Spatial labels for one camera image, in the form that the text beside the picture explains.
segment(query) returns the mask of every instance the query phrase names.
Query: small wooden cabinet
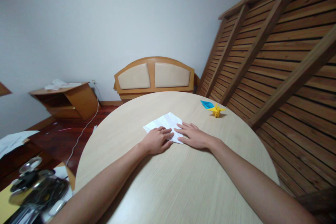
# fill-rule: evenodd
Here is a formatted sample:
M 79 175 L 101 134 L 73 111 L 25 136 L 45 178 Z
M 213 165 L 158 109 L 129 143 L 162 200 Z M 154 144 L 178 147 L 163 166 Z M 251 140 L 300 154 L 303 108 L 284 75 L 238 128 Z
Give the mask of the small wooden cabinet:
M 86 120 L 97 111 L 98 101 L 89 82 L 59 90 L 46 91 L 42 88 L 29 94 L 40 101 L 56 118 Z

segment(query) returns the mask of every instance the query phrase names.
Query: baseboard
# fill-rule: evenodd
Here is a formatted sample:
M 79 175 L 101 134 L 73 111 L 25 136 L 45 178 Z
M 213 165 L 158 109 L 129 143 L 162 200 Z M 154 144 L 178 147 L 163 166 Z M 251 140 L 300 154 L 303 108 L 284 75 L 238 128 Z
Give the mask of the baseboard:
M 123 104 L 122 101 L 100 101 L 102 106 L 121 106 Z
M 56 119 L 53 116 L 50 116 L 46 119 L 44 119 L 41 122 L 38 122 L 37 124 L 31 126 L 27 130 L 40 130 L 43 129 L 45 126 L 48 126 L 49 124 L 52 124 Z

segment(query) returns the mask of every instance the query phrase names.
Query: wooden table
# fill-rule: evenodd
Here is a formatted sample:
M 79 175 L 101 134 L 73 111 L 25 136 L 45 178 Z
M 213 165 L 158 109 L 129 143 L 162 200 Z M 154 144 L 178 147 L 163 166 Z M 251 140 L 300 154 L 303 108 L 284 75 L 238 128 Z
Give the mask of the wooden table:
M 265 147 L 248 125 L 229 109 L 214 118 L 200 100 L 213 102 L 185 92 L 159 92 L 114 110 L 85 146 L 76 190 L 140 142 L 144 125 L 168 112 L 219 137 L 279 184 Z M 261 223 L 210 152 L 177 143 L 140 163 L 103 218 L 108 223 Z

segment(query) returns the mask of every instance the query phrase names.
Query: white paper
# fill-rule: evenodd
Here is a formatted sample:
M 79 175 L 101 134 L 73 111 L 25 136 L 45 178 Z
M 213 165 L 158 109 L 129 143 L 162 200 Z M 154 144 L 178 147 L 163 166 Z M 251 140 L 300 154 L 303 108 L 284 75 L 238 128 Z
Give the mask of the white paper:
M 80 86 L 81 82 L 78 83 L 66 83 L 64 81 L 61 81 L 60 79 L 55 79 L 52 81 L 53 85 L 48 85 L 45 86 L 45 90 L 58 90 L 58 89 L 63 89 L 63 88 L 72 88 L 76 86 Z
M 37 132 L 39 131 L 22 131 L 2 138 L 0 140 L 0 159 L 8 152 L 11 152 L 15 148 L 23 145 L 23 141 L 26 138 L 36 134 Z
M 170 141 L 173 141 L 178 144 L 183 144 L 180 142 L 177 138 L 183 137 L 182 134 L 176 132 L 174 128 L 179 128 L 176 124 L 182 124 L 182 120 L 175 116 L 173 113 L 169 112 L 168 114 L 165 114 L 158 119 L 155 119 L 154 121 L 151 121 L 147 125 L 145 125 L 143 128 L 148 133 L 154 128 L 159 128 L 160 126 L 163 126 L 165 128 L 171 128 L 172 132 L 174 133 L 174 136 L 172 139 L 169 139 Z
M 66 171 L 67 169 L 65 166 L 56 167 L 54 168 L 54 170 L 56 172 L 55 175 L 61 179 L 64 179 L 68 176 L 68 172 Z M 71 186 L 69 185 L 68 191 L 64 194 L 64 196 L 60 200 L 68 201 L 69 199 L 71 199 L 71 197 L 72 197 L 72 190 Z M 50 209 L 47 209 L 46 211 L 41 213 L 41 217 L 44 223 L 46 223 L 51 218 L 51 216 L 48 214 Z

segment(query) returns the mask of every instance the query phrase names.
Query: bed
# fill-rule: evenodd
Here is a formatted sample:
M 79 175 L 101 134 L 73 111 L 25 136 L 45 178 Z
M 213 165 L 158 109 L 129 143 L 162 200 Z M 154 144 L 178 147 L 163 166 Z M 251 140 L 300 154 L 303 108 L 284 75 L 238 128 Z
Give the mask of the bed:
M 154 92 L 194 93 L 199 78 L 193 68 L 167 57 L 141 58 L 114 76 L 114 89 L 123 103 Z

